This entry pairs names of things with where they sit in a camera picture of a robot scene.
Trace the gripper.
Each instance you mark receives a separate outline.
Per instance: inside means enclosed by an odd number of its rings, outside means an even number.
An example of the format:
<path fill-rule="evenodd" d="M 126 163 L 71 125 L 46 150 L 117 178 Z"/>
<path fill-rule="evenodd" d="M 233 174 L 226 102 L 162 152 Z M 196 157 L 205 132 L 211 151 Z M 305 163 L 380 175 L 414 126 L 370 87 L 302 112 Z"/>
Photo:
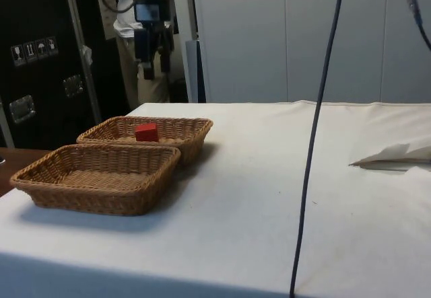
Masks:
<path fill-rule="evenodd" d="M 161 22 L 143 23 L 141 29 L 134 30 L 135 58 L 142 62 L 145 80 L 155 79 L 154 55 L 158 47 Z M 170 57 L 173 51 L 172 26 L 164 27 L 160 38 L 160 64 L 163 73 L 170 72 Z"/>

